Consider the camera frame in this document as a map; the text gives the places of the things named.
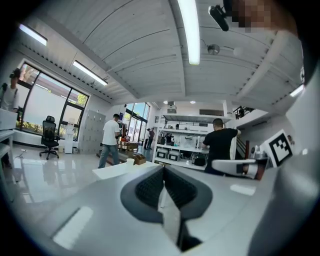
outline railing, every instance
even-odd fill
[[[255,110],[254,108],[240,106],[236,110],[234,110],[233,113],[235,113],[235,119],[240,119],[240,118],[243,118],[246,114],[249,114],[254,110]]]
[[[245,143],[240,139],[236,138],[236,149],[242,158],[249,158],[249,141],[246,140]]]
[[[164,116],[156,116],[154,119],[154,122],[156,124],[165,124],[165,125],[172,125],[172,126],[176,126],[176,125],[184,125],[184,126],[200,126],[200,123],[198,122],[180,122],[180,121],[167,121],[166,118]]]

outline staircase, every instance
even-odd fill
[[[245,143],[240,139],[236,138],[236,151],[235,160],[243,160],[249,158],[249,141]]]

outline black cap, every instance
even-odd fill
[[[19,78],[21,75],[21,70],[19,68],[16,68],[12,73],[10,74],[10,78]]]

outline pixelated area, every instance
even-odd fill
[[[286,11],[276,1],[233,0],[227,9],[227,20],[232,27],[244,28],[246,33],[258,32],[257,28],[286,27]]]
[[[286,159],[293,155],[289,142],[283,133],[271,141],[269,146],[277,166],[281,165]]]

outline large window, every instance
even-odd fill
[[[43,134],[42,123],[47,116],[54,117],[56,134],[66,134],[68,122],[74,122],[74,140],[88,96],[64,85],[28,64],[23,64],[18,82],[19,118],[16,128],[33,134]]]
[[[127,135],[132,142],[145,139],[149,109],[150,106],[145,102],[127,105],[123,123],[128,127]]]

